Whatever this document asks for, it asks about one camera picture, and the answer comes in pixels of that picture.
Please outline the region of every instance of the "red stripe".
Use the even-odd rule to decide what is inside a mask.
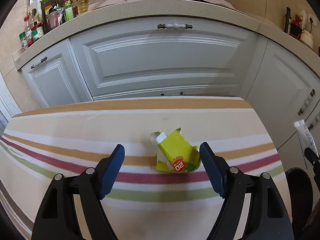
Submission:
[[[48,163],[52,166],[62,168],[67,171],[72,171],[80,174],[88,168],[85,166],[57,160],[52,157],[48,157],[48,156],[30,151],[15,143],[9,142],[4,138],[1,138],[1,140],[3,140],[7,145],[10,145],[11,147],[25,153],[26,155],[29,155],[44,163]],[[242,172],[248,172],[248,171],[252,171],[260,167],[269,165],[279,160],[280,160],[279,155],[275,154],[260,160],[238,165],[237,167]],[[119,172],[116,178],[117,182],[136,183],[136,184],[177,184],[177,183],[199,182],[199,181],[207,181],[207,180],[209,180],[209,178],[205,171],[193,172],[193,173],[187,173],[187,174],[173,174],[173,173],[143,174],[143,173]]]

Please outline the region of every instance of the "green bottle cap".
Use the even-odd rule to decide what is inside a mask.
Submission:
[[[20,39],[22,39],[22,38],[25,37],[25,36],[26,36],[26,32],[22,32],[22,33],[19,34],[19,38],[20,38]]]

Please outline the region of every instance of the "black clamp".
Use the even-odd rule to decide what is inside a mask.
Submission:
[[[201,144],[200,157],[213,189],[225,199],[207,240],[233,240],[246,193],[251,193],[251,202],[241,239],[293,239],[288,213],[268,173],[244,174],[216,156],[207,143]],[[123,160],[124,147],[117,145],[96,168],[69,178],[57,174],[40,205],[31,239],[83,240],[73,201],[73,194],[79,194],[92,239],[118,240],[100,200],[110,193]]]

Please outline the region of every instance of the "silver screw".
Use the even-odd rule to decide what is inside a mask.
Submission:
[[[94,168],[88,168],[86,171],[85,171],[86,174],[92,174],[94,173]]]
[[[233,173],[233,174],[237,174],[239,172],[239,170],[236,167],[231,167],[230,168],[230,172]]]
[[[262,173],[262,176],[265,178],[265,179],[270,179],[270,174],[269,173]]]
[[[60,180],[62,179],[62,175],[61,174],[57,174],[56,176],[54,176],[55,180]]]

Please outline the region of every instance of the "green stripe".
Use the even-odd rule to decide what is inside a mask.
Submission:
[[[53,171],[49,171],[49,170],[46,170],[45,168],[42,168],[34,163],[31,163],[29,161],[26,161],[22,158],[19,158],[17,157],[16,155],[14,155],[12,152],[11,152],[11,149],[9,149],[7,146],[5,146],[2,142],[0,142],[0,146],[11,156],[13,157],[14,159],[16,159],[18,162],[20,162],[21,164],[25,165],[26,167],[48,177],[49,179],[53,179],[53,177],[56,175],[55,172]]]
[[[11,149],[6,147],[2,142],[0,142],[1,147],[18,162],[27,166],[28,168],[52,179],[55,176],[55,172],[46,170],[36,164],[33,164],[29,161],[21,159],[14,154],[12,154]],[[284,172],[282,165],[275,167],[267,171],[272,177],[275,177]],[[182,190],[182,191],[133,191],[133,190],[124,190],[124,189],[112,189],[111,193],[107,195],[108,198],[127,200],[127,201],[136,201],[136,202],[157,202],[157,203],[166,203],[166,202],[179,202],[179,201],[190,201],[190,200],[199,200],[206,198],[217,197],[218,194],[210,188],[201,188],[194,190]]]

